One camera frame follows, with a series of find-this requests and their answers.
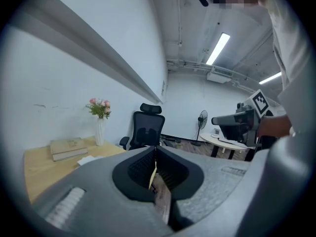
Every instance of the round table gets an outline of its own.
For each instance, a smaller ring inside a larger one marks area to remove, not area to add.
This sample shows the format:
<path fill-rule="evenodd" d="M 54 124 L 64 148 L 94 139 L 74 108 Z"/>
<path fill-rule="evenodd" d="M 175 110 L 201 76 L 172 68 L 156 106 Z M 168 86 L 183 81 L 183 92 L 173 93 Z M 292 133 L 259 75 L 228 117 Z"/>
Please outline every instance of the round table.
<path fill-rule="evenodd" d="M 211 157 L 216 157 L 217 156 L 217 152 L 218 152 L 218 148 L 219 147 L 222 147 L 222 148 L 227 148 L 227 149 L 230 149 L 231 150 L 231 153 L 229 154 L 229 157 L 228 159 L 232 159 L 233 158 L 233 155 L 235 153 L 235 150 L 245 150 L 247 149 L 247 147 L 245 146 L 244 148 L 243 147 L 240 147 L 240 146 L 237 146 L 237 145 L 234 145 L 234 144 L 231 144 L 231 143 L 227 143 L 227 142 L 224 142 L 224 141 L 220 141 L 218 139 L 218 134 L 212 134 L 212 133 L 202 133 L 200 134 L 200 137 L 213 144 L 214 147 L 213 147 L 213 150 L 212 150 L 212 154 L 211 154 Z"/>

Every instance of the air conditioner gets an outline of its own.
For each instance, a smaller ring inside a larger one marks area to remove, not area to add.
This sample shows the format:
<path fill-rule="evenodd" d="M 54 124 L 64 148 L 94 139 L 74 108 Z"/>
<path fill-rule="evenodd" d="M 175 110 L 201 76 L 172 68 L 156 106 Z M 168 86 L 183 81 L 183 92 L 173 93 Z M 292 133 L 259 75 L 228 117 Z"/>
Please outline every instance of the air conditioner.
<path fill-rule="evenodd" d="M 233 73 L 220 68 L 212 67 L 211 71 L 207 73 L 206 79 L 219 83 L 225 83 L 232 79 Z"/>

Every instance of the black mesh chair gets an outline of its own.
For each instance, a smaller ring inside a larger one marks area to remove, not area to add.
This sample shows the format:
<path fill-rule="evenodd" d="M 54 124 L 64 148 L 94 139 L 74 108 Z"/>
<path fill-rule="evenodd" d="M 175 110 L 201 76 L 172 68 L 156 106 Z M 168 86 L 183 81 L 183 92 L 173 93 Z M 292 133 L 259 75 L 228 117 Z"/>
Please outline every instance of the black mesh chair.
<path fill-rule="evenodd" d="M 130 141 L 129 150 L 143 148 L 144 146 L 159 145 L 160 134 L 164 124 L 164 116 L 161 113 L 161 107 L 155 105 L 142 104 L 141 112 L 134 112 L 133 122 L 134 131 Z M 119 144 L 126 150 L 129 137 L 123 137 Z"/>

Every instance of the hand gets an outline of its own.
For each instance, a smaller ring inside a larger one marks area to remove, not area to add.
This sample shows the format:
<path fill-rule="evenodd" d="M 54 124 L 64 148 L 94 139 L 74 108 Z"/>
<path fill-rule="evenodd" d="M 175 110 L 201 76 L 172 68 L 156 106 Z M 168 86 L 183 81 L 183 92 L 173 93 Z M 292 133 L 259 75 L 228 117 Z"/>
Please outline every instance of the hand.
<path fill-rule="evenodd" d="M 289 135 L 291 122 L 287 115 L 280 117 L 266 117 L 261 119 L 257 136 L 272 136 L 276 138 L 281 138 Z"/>

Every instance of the standing fan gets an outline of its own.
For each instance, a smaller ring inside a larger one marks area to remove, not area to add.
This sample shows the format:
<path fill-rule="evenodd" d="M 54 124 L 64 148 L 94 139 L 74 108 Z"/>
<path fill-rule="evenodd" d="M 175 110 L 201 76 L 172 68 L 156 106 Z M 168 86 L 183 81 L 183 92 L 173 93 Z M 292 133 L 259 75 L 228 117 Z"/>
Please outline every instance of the standing fan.
<path fill-rule="evenodd" d="M 207 111 L 206 110 L 202 111 L 197 120 L 198 120 L 197 140 L 191 142 L 191 144 L 193 144 L 195 146 L 200 146 L 201 143 L 198 142 L 198 135 L 199 135 L 199 131 L 201 129 L 203 129 L 205 127 L 205 125 L 206 125 L 206 122 L 207 122 Z"/>

